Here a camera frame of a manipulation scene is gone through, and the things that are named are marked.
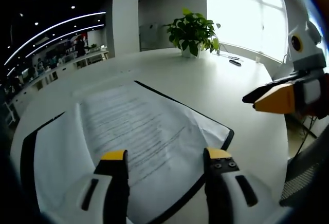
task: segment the clipboard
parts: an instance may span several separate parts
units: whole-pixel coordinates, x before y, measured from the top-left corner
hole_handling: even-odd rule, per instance
[[[162,97],[165,97],[169,100],[177,102],[181,105],[184,105],[183,103],[180,103],[177,100],[175,100],[167,95],[164,95],[163,93],[161,93],[153,88],[150,88],[149,86],[147,86],[139,81],[134,81],[134,82]],[[198,114],[201,114],[200,112],[198,112],[190,107],[188,107],[188,108],[195,111]],[[64,113],[61,113],[60,115],[54,117],[53,119],[49,120],[48,122],[46,122],[45,124],[40,126],[38,129],[33,131],[30,135],[28,135],[24,139],[23,145],[22,145],[21,165],[20,165],[22,188],[23,188],[24,192],[27,194],[27,197],[30,199],[31,204],[39,211],[40,211],[40,209],[39,209],[38,200],[36,197],[35,180],[34,180],[34,166],[33,166],[34,165],[34,149],[35,149],[35,143],[36,143],[36,135],[40,129],[42,129],[44,126],[50,124],[51,122],[53,122],[54,120],[56,120],[57,118],[62,116],[63,114]],[[220,124],[219,122],[217,122],[205,115],[203,115],[203,116]],[[233,139],[233,136],[234,136],[234,131],[230,128],[228,128],[228,129],[229,129],[229,134],[221,148],[223,150],[228,149],[228,147]],[[204,175],[202,175],[200,177],[200,179],[178,201],[176,201],[175,204],[173,204],[170,208],[168,208],[166,211],[164,211],[161,215],[157,216],[152,221],[150,221],[149,224],[158,224],[158,223],[162,223],[162,222],[166,221],[167,219],[169,219],[176,212],[178,212],[201,189],[201,187],[204,185],[204,183],[205,183],[205,178],[204,178]]]

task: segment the led strip light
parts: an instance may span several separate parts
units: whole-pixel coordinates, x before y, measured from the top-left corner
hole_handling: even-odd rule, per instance
[[[15,70],[15,67],[10,70],[10,72],[7,74],[7,77],[11,75],[11,73]]]
[[[36,50],[32,51],[32,52],[29,53],[27,56],[25,56],[25,58],[28,58],[31,54],[33,54],[34,52],[36,52],[36,51],[38,51],[39,49],[43,48],[44,46],[47,46],[49,43],[52,43],[52,42],[54,42],[54,41],[56,41],[56,40],[58,40],[58,39],[60,39],[60,38],[63,38],[63,37],[65,37],[65,36],[67,36],[67,35],[71,35],[71,34],[77,33],[77,32],[82,31],[82,30],[88,30],[88,29],[92,29],[92,28],[96,28],[96,27],[101,27],[101,26],[104,26],[104,24],[101,24],[101,25],[95,25],[95,26],[91,26],[91,27],[87,27],[87,28],[83,28],[83,29],[76,30],[76,31],[70,32],[70,33],[68,33],[68,34],[62,35],[62,36],[60,36],[60,37],[58,37],[58,38],[56,38],[56,39],[53,39],[53,40],[49,41],[48,43],[45,43],[44,45],[40,46],[39,48],[37,48]]]
[[[19,47],[12,55],[11,57],[9,57],[9,59],[4,63],[4,66],[7,65],[7,63],[22,49],[24,48],[28,43],[30,43],[31,41],[33,41],[34,39],[36,39],[38,36],[42,35],[43,33],[59,26],[59,25],[63,25],[67,22],[70,22],[70,21],[73,21],[73,20],[78,20],[80,18],[83,18],[83,17],[89,17],[89,16],[94,16],[94,15],[99,15],[99,14],[106,14],[106,12],[96,12],[96,13],[91,13],[91,14],[87,14],[87,15],[82,15],[82,16],[79,16],[79,17],[74,17],[74,18],[70,18],[69,20],[66,20],[66,21],[63,21],[63,22],[60,22],[56,25],[53,25],[51,27],[49,27],[48,29],[45,29],[44,31],[41,31],[39,34],[35,35],[34,37],[32,37],[31,39],[29,39],[26,43],[24,43],[21,47]]]

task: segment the window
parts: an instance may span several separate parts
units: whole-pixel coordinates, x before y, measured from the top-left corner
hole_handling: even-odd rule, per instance
[[[288,24],[284,0],[208,0],[209,20],[223,43],[251,49],[282,61],[287,53]]]

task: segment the potted plant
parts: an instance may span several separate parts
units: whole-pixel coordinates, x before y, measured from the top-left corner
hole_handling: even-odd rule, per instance
[[[170,33],[169,41],[181,49],[186,58],[199,57],[200,50],[218,50],[220,43],[215,34],[212,20],[207,20],[200,13],[192,13],[183,9],[182,18],[176,18],[173,23],[165,25]]]

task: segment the dark ceiling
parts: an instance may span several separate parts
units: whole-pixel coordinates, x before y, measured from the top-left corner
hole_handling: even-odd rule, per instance
[[[6,76],[8,68],[22,64],[25,56],[35,50],[37,41],[44,37],[50,39],[74,30],[104,24],[104,15],[91,16],[69,22],[38,36],[20,50],[4,67],[4,63],[26,41],[43,30],[73,17],[102,11],[105,0],[3,0],[5,18],[2,23],[4,44],[1,47],[2,58],[0,75]]]

